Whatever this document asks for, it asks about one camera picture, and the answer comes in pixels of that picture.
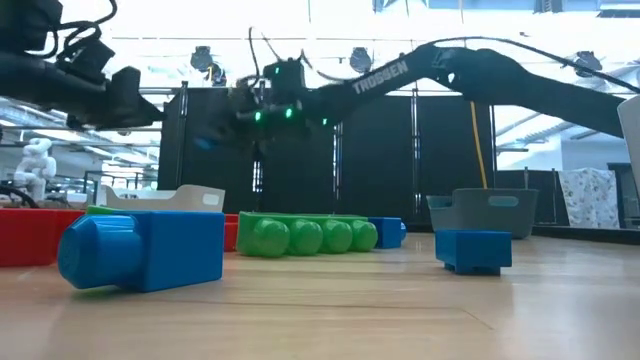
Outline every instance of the wooden table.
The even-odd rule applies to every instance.
[[[640,358],[640,247],[517,241],[499,278],[433,254],[430,235],[372,254],[230,254],[223,281],[142,295],[0,269],[0,359]]]

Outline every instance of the cable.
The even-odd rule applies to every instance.
[[[513,45],[513,46],[517,46],[519,48],[522,48],[522,49],[525,49],[525,50],[529,50],[529,51],[534,52],[536,54],[539,54],[539,55],[542,55],[542,56],[547,57],[549,59],[555,60],[555,61],[559,62],[560,64],[562,64],[564,66],[570,66],[570,67],[572,67],[574,69],[578,69],[578,70],[584,71],[584,72],[586,72],[588,74],[591,74],[591,75],[593,75],[593,76],[595,76],[597,78],[606,80],[606,81],[608,81],[608,82],[610,82],[612,84],[621,86],[621,87],[623,87],[623,88],[625,88],[627,90],[633,91],[634,93],[640,94],[640,88],[635,87],[635,86],[633,86],[633,85],[631,85],[631,84],[629,84],[629,83],[627,83],[625,81],[622,81],[620,79],[616,79],[615,77],[613,77],[613,76],[611,76],[609,74],[606,74],[606,73],[603,73],[603,72],[600,72],[600,71],[597,71],[597,70],[590,69],[590,68],[588,68],[586,66],[583,66],[583,65],[580,65],[580,64],[578,64],[578,63],[576,63],[574,61],[571,61],[571,60],[565,59],[563,57],[560,57],[558,55],[554,55],[554,54],[548,53],[546,51],[537,49],[537,48],[535,48],[533,46],[529,46],[529,45],[525,45],[525,44],[519,43],[519,42],[514,41],[514,40],[487,37],[487,36],[460,36],[460,37],[453,37],[453,38],[446,38],[446,39],[438,39],[438,40],[431,41],[431,42],[429,42],[427,44],[435,45],[435,44],[441,43],[441,42],[467,41],[467,40],[489,40],[489,41],[497,41],[497,42],[502,42],[502,43]]]
[[[460,21],[464,25],[464,0],[459,0]],[[464,47],[467,47],[467,41],[464,41]],[[482,178],[482,188],[487,190],[487,174],[484,170],[484,158],[482,157],[482,145],[480,144],[480,134],[478,132],[478,113],[476,111],[475,101],[471,101],[471,123],[473,124],[473,138],[476,145],[476,155],[478,156],[478,166],[480,167],[480,176]]]
[[[70,58],[78,52],[78,50],[85,48],[90,42],[100,39],[102,36],[100,25],[113,19],[118,13],[118,4],[116,3],[116,0],[109,0],[109,4],[111,4],[111,12],[107,16],[96,21],[72,21],[61,24],[58,29],[54,29],[54,33],[59,30],[75,29],[65,38],[63,50],[58,54],[58,60]],[[93,29],[93,33],[72,43],[72,41],[76,40],[80,34],[91,29]]]
[[[480,166],[480,175],[482,176],[482,188],[487,189],[487,173],[484,170],[484,159],[482,157],[482,146],[480,145],[480,135],[478,133],[478,115],[476,112],[476,103],[471,102],[471,122],[473,123],[473,137],[476,143],[476,155],[478,155],[478,165]]]
[[[329,81],[334,81],[334,82],[345,82],[345,81],[349,81],[351,79],[342,79],[342,78],[338,78],[335,76],[331,76],[331,75],[327,75],[325,73],[323,73],[320,70],[317,70],[313,67],[313,65],[311,65],[311,61],[309,61],[309,58],[307,57],[307,55],[304,53],[304,49],[301,50],[300,52],[300,59],[307,64],[307,66],[309,67],[309,69],[311,69],[311,71],[315,72],[316,74],[318,74],[321,78],[325,79],[325,80],[329,80]]]
[[[29,196],[28,194],[26,194],[25,192],[14,188],[12,186],[7,186],[7,185],[1,185],[0,184],[0,194],[2,195],[17,195],[18,197],[20,197],[22,199],[21,204],[23,203],[27,203],[27,205],[29,205],[30,208],[32,209],[38,209],[40,208],[40,206],[38,206],[38,204],[33,200],[33,198],[31,196]]]
[[[256,58],[256,51],[253,49],[253,26],[249,27],[249,48],[251,48],[251,58],[253,59],[253,65],[256,67],[255,80],[251,84],[250,88],[254,88],[258,81],[260,81],[260,65],[258,65],[258,59]]]
[[[38,12],[40,13],[40,15],[43,16],[43,18],[45,19],[48,25],[48,28],[46,29],[47,32],[51,32],[53,36],[53,48],[45,54],[29,54],[29,55],[36,58],[40,58],[40,59],[48,59],[53,56],[56,56],[60,48],[60,35],[58,34],[58,32],[61,30],[73,29],[73,31],[69,34],[69,36],[65,38],[62,51],[59,54],[57,54],[58,60],[69,59],[79,50],[82,50],[83,48],[85,48],[87,44],[89,44],[90,42],[99,40],[100,37],[102,36],[102,30],[100,30],[100,25],[113,19],[118,13],[118,4],[116,3],[116,0],[109,0],[109,3],[111,4],[111,12],[108,15],[96,21],[88,21],[88,20],[71,21],[68,23],[60,24],[60,25],[55,24],[53,19],[51,19],[51,17],[49,16],[49,14],[47,14],[46,11],[42,9],[38,9]],[[84,33],[87,30],[93,30],[93,32],[84,38],[76,40],[78,36],[80,36],[82,33]]]
[[[255,79],[253,80],[253,83],[251,84],[250,88],[254,88],[256,85],[258,85],[258,81],[260,81],[260,65],[258,65],[258,59],[256,57],[256,51],[253,48],[253,30],[254,29],[255,28],[253,26],[249,27],[249,48],[251,49],[251,58],[253,59],[253,65],[255,65],[255,68],[256,68]],[[273,48],[273,46],[271,46],[271,42],[269,42],[269,39],[267,39],[267,37],[264,35],[264,33],[260,32],[260,34],[262,35],[262,40],[264,40],[264,42],[267,43],[267,46],[269,47],[269,50],[271,50],[271,52],[276,57],[276,59],[278,61],[282,61],[282,58],[280,57],[280,55],[278,55],[278,53]],[[242,80],[249,80],[249,79],[251,79],[253,77],[254,76],[248,76],[248,77],[245,77]]]

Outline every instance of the white patterned curtain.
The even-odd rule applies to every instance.
[[[571,227],[620,228],[615,172],[585,168],[558,174]]]

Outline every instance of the gray plastic bin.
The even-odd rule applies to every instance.
[[[531,235],[538,190],[457,189],[453,196],[427,196],[434,230],[493,230],[514,239]]]

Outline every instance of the ceiling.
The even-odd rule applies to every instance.
[[[96,19],[110,10],[106,0],[61,2],[65,6],[63,21]],[[190,55],[196,46],[211,47],[214,60],[227,72],[229,84],[236,78],[253,73],[247,41],[248,27],[253,25],[259,30],[255,51],[261,66],[275,60],[264,41],[260,40],[261,32],[271,39],[280,56],[297,56],[304,48],[315,68],[338,78],[357,76],[348,61],[342,61],[356,46],[366,47],[374,57],[374,66],[379,66],[430,40],[485,35],[511,38],[560,56],[591,50],[600,58],[604,71],[616,76],[622,74],[620,77],[638,85],[635,68],[621,71],[640,58],[640,40],[629,35],[640,29],[638,20],[598,19],[600,2],[595,0],[565,0],[565,10],[571,11],[535,15],[532,14],[534,1],[531,0],[476,0],[466,3],[465,9],[460,11],[458,0],[411,0],[406,3],[386,0],[382,2],[384,10],[374,14],[372,0],[182,0],[180,6],[151,0],[119,1],[118,15],[103,26],[103,40],[117,54],[106,72],[113,73],[128,65],[139,68],[142,71],[141,93],[162,107],[170,96],[157,93],[169,92],[183,80],[189,81],[193,87],[209,86],[203,75],[189,65]],[[597,79],[581,79],[570,69],[561,69],[546,58],[513,46],[487,41],[470,41],[465,45],[500,51],[542,76],[627,96],[620,88]],[[310,87],[328,83],[311,71],[307,71],[306,80]],[[450,93],[429,80],[419,81],[417,86],[425,95]],[[550,124],[557,125],[559,121],[555,119],[556,123],[553,123],[546,116],[532,115],[535,114],[518,107],[497,107],[496,128],[509,129],[512,132],[510,137],[518,138],[527,132],[539,132]],[[526,124],[514,126],[530,117],[531,121]],[[84,151],[105,159],[152,164],[157,162],[159,155],[160,124],[127,136],[116,132],[74,134],[62,128],[64,114],[45,114],[27,109],[24,104],[6,102],[0,104],[0,120],[4,121],[5,127],[13,124],[16,129],[28,124],[53,128],[47,130],[48,133],[40,131],[37,135],[57,136],[62,142],[81,140]],[[25,131],[29,133],[10,128],[8,132],[17,139],[24,137]],[[563,136],[571,138],[587,130],[573,127],[563,130]],[[590,135],[590,140],[598,139],[611,140],[604,135]]]

